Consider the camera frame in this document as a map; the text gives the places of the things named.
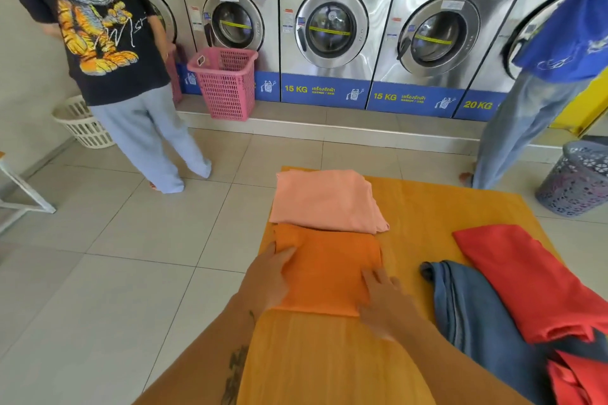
folded clothes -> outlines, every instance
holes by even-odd
[[[528,342],[608,332],[608,302],[589,290],[520,226],[453,233],[460,250],[490,281]]]
[[[434,284],[435,319],[456,348],[536,405],[554,405],[547,359],[554,349],[608,363],[608,343],[568,336],[546,344],[524,341],[498,294],[476,269],[452,261],[423,263]]]
[[[270,222],[367,234],[389,230],[371,184],[352,170],[277,173]]]
[[[608,404],[608,364],[558,351],[560,362],[549,361],[558,405]]]
[[[293,225],[276,225],[274,233],[277,253],[297,247],[283,268],[289,293],[277,309],[359,316],[358,305],[370,300],[361,271],[382,267],[380,244],[373,235]]]

white laundry basket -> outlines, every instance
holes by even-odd
[[[82,95],[72,96],[57,104],[52,115],[85,147],[102,149],[116,144],[103,125],[93,117]]]

black t-shirt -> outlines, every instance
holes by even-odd
[[[90,106],[111,104],[165,86],[148,0],[19,0],[38,23],[58,23],[70,76]]]

table top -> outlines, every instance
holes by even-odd
[[[521,196],[442,184],[365,177],[390,231],[378,234],[384,265],[434,320],[425,261],[468,263],[452,232],[515,224],[557,255]],[[272,241],[266,225],[260,250]],[[422,375],[401,346],[377,340],[358,319],[268,311],[256,326],[238,405],[432,405]]]

pink laundry basket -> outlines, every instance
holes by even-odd
[[[165,65],[167,66],[167,72],[169,72],[169,77],[171,77],[171,89],[173,90],[173,102],[175,104],[182,101],[184,96],[182,95],[182,88],[179,83],[179,74],[178,69],[175,65],[175,61],[177,59],[178,48],[175,44],[171,44],[169,47],[169,56]]]
[[[258,53],[239,48],[203,48],[188,62],[214,119],[246,121],[254,109],[254,61]]]

